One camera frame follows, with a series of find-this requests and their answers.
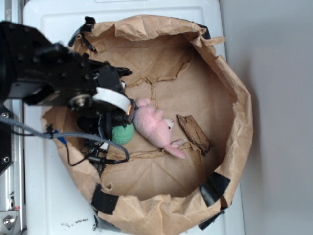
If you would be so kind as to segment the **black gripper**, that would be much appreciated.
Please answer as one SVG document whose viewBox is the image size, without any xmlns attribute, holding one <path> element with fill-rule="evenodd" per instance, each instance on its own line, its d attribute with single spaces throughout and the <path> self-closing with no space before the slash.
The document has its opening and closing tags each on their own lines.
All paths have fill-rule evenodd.
<svg viewBox="0 0 313 235">
<path fill-rule="evenodd" d="M 137 108 L 134 101 L 125 93 L 126 83 L 121 80 L 132 74 L 129 68 L 112 66 L 108 61 L 91 61 L 92 82 L 95 85 L 94 95 L 81 94 L 72 98 L 69 107 L 90 119 L 90 127 L 81 129 L 97 133 L 101 137 L 112 137 L 112 129 L 132 123 Z"/>
</svg>

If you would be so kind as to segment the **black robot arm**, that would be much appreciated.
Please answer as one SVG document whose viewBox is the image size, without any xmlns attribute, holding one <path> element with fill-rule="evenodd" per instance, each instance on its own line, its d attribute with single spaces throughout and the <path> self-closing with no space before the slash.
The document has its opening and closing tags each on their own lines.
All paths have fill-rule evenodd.
<svg viewBox="0 0 313 235">
<path fill-rule="evenodd" d="M 0 23 L 0 100 L 20 99 L 28 105 L 66 106 L 90 118 L 105 120 L 104 133 L 114 125 L 132 123 L 135 102 L 121 81 L 128 68 L 92 60 L 33 27 Z"/>
</svg>

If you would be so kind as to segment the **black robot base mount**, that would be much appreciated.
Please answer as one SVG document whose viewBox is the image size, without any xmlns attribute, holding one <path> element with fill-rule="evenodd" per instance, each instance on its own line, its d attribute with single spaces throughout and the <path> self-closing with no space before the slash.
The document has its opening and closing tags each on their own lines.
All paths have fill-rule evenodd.
<svg viewBox="0 0 313 235">
<path fill-rule="evenodd" d="M 13 163 L 13 133 L 11 125 L 0 123 L 0 175 Z"/>
</svg>

